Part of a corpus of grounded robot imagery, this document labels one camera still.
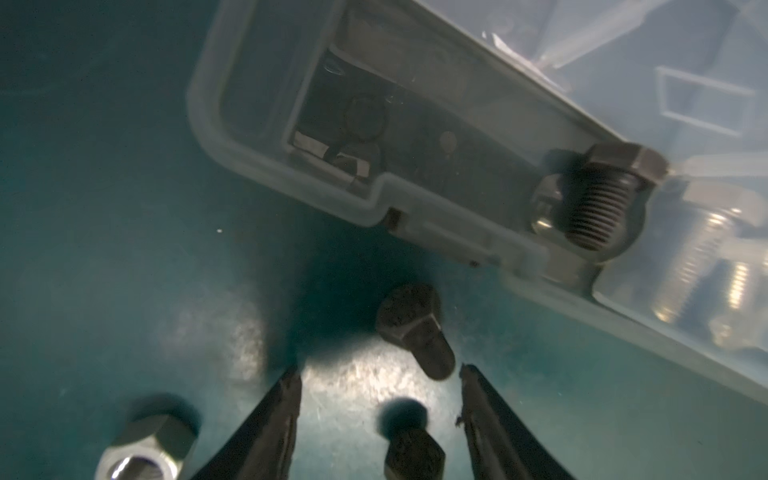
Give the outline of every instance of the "threaded bolt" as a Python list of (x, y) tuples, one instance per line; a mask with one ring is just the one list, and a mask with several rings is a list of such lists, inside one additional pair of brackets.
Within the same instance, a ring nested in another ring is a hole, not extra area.
[(387, 342), (413, 354), (433, 380), (447, 379), (456, 358), (440, 326), (440, 297), (432, 285), (415, 283), (394, 289), (376, 314), (376, 331)]
[(565, 233), (573, 244), (592, 251), (607, 247), (643, 182), (620, 170), (598, 172), (574, 209)]
[(642, 145), (594, 145), (586, 154), (584, 193), (574, 205), (565, 237), (585, 250), (606, 249), (615, 240), (637, 192), (658, 185), (668, 170), (664, 157)]
[(763, 281), (763, 268), (746, 262), (727, 262), (719, 288), (719, 308), (710, 317), (712, 342), (738, 349), (754, 341), (755, 303)]
[(736, 235), (733, 218), (706, 212), (686, 235), (652, 301), (659, 320), (675, 323), (683, 315), (699, 282), (707, 276), (719, 257), (720, 246)]

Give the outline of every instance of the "black bolt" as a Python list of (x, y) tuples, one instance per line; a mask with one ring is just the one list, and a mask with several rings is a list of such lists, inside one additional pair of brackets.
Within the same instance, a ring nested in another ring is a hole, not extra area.
[(642, 145), (594, 145), (581, 168), (584, 192), (574, 205), (565, 237), (586, 250), (604, 250), (625, 221), (637, 192), (658, 185), (668, 170), (664, 157)]
[(440, 480), (445, 452), (424, 429), (407, 429), (389, 443), (384, 464), (387, 480)]
[(426, 283), (394, 289), (376, 314), (376, 331), (387, 342), (410, 351), (433, 380), (447, 379), (456, 367), (440, 326), (440, 297)]

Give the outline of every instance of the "dark metal part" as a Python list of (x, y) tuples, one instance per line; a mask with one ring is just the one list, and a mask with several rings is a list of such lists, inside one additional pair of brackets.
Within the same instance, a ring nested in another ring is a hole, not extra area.
[(407, 429), (389, 443), (384, 464), (387, 480), (441, 480), (445, 452), (424, 429)]
[(384, 134), (389, 123), (384, 98), (374, 94), (357, 94), (351, 97), (344, 108), (343, 117), (342, 136), (328, 146), (323, 155), (326, 162), (332, 163), (346, 145), (376, 142)]
[(387, 342), (409, 350), (430, 379), (447, 379), (456, 367), (440, 326), (440, 297), (431, 285), (394, 289), (379, 307), (376, 331)]
[(287, 480), (300, 403), (301, 376), (291, 367), (193, 480)]
[(463, 365), (462, 416), (475, 480), (574, 480), (473, 365)]
[(574, 206), (566, 238), (586, 250), (609, 247), (637, 192), (658, 185), (668, 171), (667, 160), (642, 145), (594, 145), (581, 168), (584, 193)]

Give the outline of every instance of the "bolt thread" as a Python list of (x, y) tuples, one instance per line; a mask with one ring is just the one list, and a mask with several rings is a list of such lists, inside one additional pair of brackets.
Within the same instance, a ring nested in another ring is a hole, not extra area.
[(566, 238), (586, 250), (603, 250), (626, 217), (640, 184), (634, 175), (623, 172), (596, 176), (574, 208)]
[(667, 323), (675, 323), (680, 319), (694, 290), (714, 268), (720, 245), (735, 233), (736, 224), (730, 218), (721, 214), (708, 214), (687, 235), (651, 303), (656, 317)]
[(710, 318), (712, 341), (724, 349), (748, 346), (759, 323), (754, 318), (763, 268), (745, 262), (728, 262), (720, 282), (718, 308)]
[(424, 373), (433, 380), (445, 380), (456, 367), (456, 357), (442, 332), (433, 336), (411, 353)]

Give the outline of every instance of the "teal surface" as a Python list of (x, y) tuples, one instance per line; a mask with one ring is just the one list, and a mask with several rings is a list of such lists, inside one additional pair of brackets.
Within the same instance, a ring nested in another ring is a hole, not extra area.
[(184, 107), (215, 2), (49, 4), (2, 7), (4, 478), (90, 478), (128, 417), (178, 399), (200, 429), (189, 475), (294, 361), (292, 478), (382, 478), (377, 419), (402, 397), (427, 408), (446, 478), (470, 478), (456, 375), (428, 380), (372, 331), (414, 280), (442, 294), (458, 361), (576, 477), (768, 476), (765, 406), (515, 298), (493, 269), (218, 167)]

